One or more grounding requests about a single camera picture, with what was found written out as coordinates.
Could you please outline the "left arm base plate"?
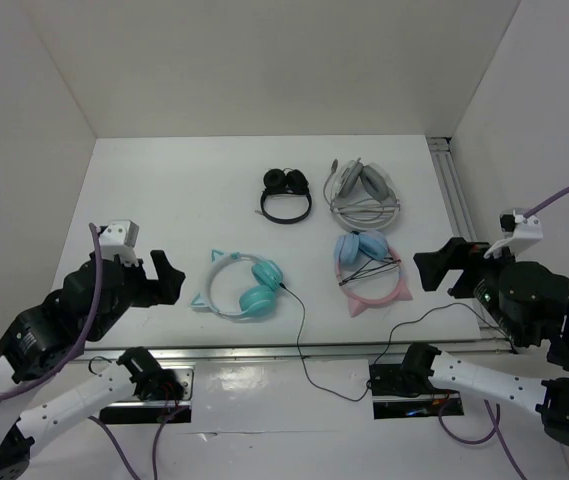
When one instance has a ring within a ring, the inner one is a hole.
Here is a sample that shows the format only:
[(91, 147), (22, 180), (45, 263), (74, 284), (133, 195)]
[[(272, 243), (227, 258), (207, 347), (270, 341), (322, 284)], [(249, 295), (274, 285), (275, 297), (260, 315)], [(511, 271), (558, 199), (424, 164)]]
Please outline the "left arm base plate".
[(191, 400), (195, 372), (192, 366), (169, 365), (169, 379), (148, 398), (137, 396), (116, 401), (98, 413), (98, 419), (111, 425), (159, 425), (169, 414), (178, 413), (169, 424), (188, 424), (192, 419)]

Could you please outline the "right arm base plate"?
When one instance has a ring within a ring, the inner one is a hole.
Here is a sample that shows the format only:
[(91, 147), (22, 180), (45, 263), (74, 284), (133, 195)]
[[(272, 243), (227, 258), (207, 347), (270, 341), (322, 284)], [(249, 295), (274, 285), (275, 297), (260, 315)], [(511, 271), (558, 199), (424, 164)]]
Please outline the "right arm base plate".
[(371, 364), (369, 388), (375, 420), (463, 416), (457, 392), (436, 389), (428, 382), (411, 377), (399, 364)]

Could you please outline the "teal cat-ear headphones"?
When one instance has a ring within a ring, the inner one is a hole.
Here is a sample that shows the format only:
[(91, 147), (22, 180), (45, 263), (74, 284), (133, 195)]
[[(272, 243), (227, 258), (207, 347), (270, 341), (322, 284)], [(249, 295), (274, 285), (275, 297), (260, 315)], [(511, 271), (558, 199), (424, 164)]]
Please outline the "teal cat-ear headphones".
[[(211, 297), (213, 280), (223, 269), (237, 262), (251, 263), (251, 274), (257, 284), (240, 295), (237, 311), (223, 311)], [(190, 308), (195, 311), (208, 311), (232, 321), (260, 320), (275, 311), (277, 293), (283, 288), (283, 280), (282, 270), (272, 260), (248, 253), (212, 250), (210, 267), (202, 277), (199, 290), (190, 302)]]

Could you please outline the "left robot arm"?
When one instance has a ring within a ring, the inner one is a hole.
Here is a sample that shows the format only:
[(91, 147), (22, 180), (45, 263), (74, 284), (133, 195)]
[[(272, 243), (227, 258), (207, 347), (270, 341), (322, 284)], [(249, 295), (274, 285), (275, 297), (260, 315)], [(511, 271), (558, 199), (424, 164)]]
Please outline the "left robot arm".
[(144, 347), (127, 349), (106, 370), (57, 400), (29, 409), (36, 393), (86, 343), (102, 339), (131, 307), (173, 305), (185, 274), (165, 253), (151, 258), (158, 274), (142, 264), (91, 257), (68, 274), (60, 289), (20, 313), (0, 339), (0, 479), (16, 479), (37, 449), (74, 423), (129, 397), (147, 400), (165, 393), (175, 404), (183, 392), (175, 375)]

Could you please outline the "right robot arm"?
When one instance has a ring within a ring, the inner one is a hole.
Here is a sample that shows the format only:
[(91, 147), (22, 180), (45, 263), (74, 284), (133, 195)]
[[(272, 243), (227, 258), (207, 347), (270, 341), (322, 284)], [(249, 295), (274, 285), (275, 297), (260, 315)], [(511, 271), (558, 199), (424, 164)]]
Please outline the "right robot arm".
[(447, 273), (459, 272), (450, 296), (477, 300), (515, 353), (487, 367), (413, 343), (400, 367), (404, 387), (455, 390), (518, 407), (569, 447), (569, 278), (519, 260), (508, 249), (493, 256), (488, 244), (462, 238), (417, 253), (414, 261), (426, 291), (436, 290)]

